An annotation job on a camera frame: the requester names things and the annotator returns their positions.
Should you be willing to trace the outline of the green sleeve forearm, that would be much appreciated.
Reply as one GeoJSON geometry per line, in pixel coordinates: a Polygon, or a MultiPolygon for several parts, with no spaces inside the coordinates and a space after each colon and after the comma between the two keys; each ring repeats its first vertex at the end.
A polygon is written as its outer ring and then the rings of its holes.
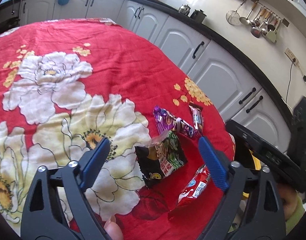
{"type": "Polygon", "coordinates": [[[291,204],[284,205],[285,221],[286,221],[286,234],[289,234],[295,226],[299,223],[305,213],[302,199],[297,196],[291,204]]]}

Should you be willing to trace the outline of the person right hand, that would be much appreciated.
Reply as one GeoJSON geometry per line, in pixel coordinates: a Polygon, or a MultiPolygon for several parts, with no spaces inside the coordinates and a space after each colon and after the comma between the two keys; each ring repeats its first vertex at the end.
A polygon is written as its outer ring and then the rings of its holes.
{"type": "Polygon", "coordinates": [[[285,220],[288,220],[296,211],[298,205],[297,192],[295,189],[285,184],[278,184],[277,189],[282,201],[285,220]]]}

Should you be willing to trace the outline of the person left hand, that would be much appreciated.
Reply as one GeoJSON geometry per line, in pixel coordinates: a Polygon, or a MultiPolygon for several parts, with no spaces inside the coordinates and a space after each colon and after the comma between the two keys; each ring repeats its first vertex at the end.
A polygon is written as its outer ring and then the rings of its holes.
{"type": "Polygon", "coordinates": [[[112,240],[123,240],[123,233],[121,228],[116,223],[116,217],[112,215],[104,225],[105,231],[109,234],[112,240]]]}

